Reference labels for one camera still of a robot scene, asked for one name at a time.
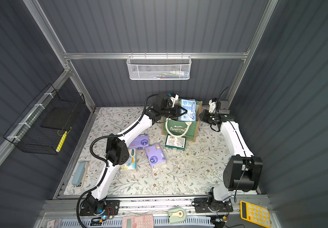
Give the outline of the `light blue tissue pack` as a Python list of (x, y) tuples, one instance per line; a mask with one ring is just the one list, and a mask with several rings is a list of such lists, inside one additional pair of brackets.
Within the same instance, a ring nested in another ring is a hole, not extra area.
[(188, 110), (188, 113), (179, 117), (178, 120), (182, 122), (195, 122), (197, 121), (196, 117), (196, 101), (182, 99), (179, 102), (180, 106)]

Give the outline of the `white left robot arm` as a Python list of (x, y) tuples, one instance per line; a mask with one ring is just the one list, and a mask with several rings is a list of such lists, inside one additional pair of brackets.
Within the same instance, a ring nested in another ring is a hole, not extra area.
[[(179, 96), (175, 93), (149, 95), (144, 103), (144, 108), (139, 118), (118, 134), (101, 136), (92, 141), (89, 147), (90, 154), (104, 162), (105, 166), (92, 189), (83, 193), (87, 201), (104, 201), (108, 194), (109, 186), (119, 171), (120, 166), (127, 162), (129, 158), (128, 146), (143, 131), (157, 123), (162, 117), (180, 117), (187, 113), (187, 110), (176, 104)], [(106, 156), (101, 157), (94, 152), (94, 145), (106, 139)]]

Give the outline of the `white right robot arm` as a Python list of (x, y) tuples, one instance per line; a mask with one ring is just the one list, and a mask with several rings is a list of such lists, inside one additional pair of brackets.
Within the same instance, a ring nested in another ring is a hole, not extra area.
[(263, 161), (256, 157), (243, 139), (239, 124), (225, 114), (204, 110), (199, 115), (201, 121), (210, 127), (218, 127), (216, 132), (223, 134), (231, 157), (223, 172), (223, 183), (212, 188), (209, 195), (215, 201), (226, 201), (235, 197), (238, 191), (255, 191), (260, 182)]

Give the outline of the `green white box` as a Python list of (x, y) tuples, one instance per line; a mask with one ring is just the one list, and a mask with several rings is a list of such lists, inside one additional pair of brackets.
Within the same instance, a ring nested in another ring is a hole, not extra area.
[(186, 138), (167, 135), (164, 146), (168, 149), (184, 151), (186, 148)]

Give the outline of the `floral table mat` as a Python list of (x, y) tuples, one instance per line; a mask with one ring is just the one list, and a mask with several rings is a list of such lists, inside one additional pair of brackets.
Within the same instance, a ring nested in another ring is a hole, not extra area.
[[(134, 123), (141, 107), (102, 107), (89, 132), (78, 158), (88, 162), (81, 187), (71, 181), (65, 184), (64, 196), (78, 196), (94, 187), (104, 164), (89, 151), (92, 141), (100, 136), (117, 134)], [(133, 172), (118, 172), (108, 190), (109, 195), (203, 195), (222, 182), (224, 168), (230, 158), (222, 134), (200, 123), (195, 142), (188, 142), (184, 151), (163, 149), (166, 164), (151, 168), (144, 150), (136, 154), (137, 168)]]

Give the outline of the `cartoon printed tissue pack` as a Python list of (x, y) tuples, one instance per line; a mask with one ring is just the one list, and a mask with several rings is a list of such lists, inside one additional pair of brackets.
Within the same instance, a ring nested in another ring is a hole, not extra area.
[(120, 172), (121, 173), (132, 173), (136, 172), (136, 164), (137, 164), (137, 159), (136, 159), (136, 149), (129, 149), (129, 158), (126, 161), (125, 164), (121, 166)]

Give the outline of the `green tape dispenser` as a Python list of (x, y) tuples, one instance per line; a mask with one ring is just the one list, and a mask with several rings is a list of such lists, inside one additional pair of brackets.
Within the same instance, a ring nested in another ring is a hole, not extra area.
[(175, 207), (168, 210), (168, 220), (170, 224), (184, 222), (186, 217), (186, 211), (181, 207)]

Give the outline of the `yellow calculator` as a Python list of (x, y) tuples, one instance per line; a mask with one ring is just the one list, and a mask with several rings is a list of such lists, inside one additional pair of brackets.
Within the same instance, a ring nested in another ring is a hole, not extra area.
[(264, 228), (271, 228), (270, 213), (266, 208), (245, 201), (240, 202), (240, 208), (241, 219)]

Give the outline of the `teal stapler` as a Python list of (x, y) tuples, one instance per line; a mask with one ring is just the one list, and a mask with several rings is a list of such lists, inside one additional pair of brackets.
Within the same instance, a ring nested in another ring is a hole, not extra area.
[(77, 169), (74, 173), (73, 179), (71, 181), (71, 183), (74, 187), (82, 186), (88, 165), (89, 165), (89, 162), (87, 162), (87, 161), (83, 161), (78, 164), (78, 167), (77, 167)]

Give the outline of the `pink calculator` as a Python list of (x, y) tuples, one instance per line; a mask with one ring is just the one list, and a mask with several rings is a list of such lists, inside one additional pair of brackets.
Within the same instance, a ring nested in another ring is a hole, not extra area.
[(153, 228), (153, 215), (129, 216), (124, 217), (122, 228)]

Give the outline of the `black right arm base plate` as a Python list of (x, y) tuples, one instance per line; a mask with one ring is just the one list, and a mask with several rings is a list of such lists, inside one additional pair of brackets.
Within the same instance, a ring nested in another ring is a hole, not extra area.
[(216, 200), (202, 197), (202, 198), (194, 198), (191, 205), (195, 208), (196, 213), (233, 212), (233, 206), (231, 200), (222, 202), (222, 201), (216, 201)]

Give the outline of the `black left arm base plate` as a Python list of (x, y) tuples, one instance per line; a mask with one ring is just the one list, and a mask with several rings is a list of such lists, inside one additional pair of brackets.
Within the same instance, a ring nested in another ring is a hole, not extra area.
[(97, 205), (92, 205), (87, 200), (83, 200), (79, 207), (80, 216), (115, 216), (118, 214), (120, 201), (106, 200), (105, 202), (99, 202)]

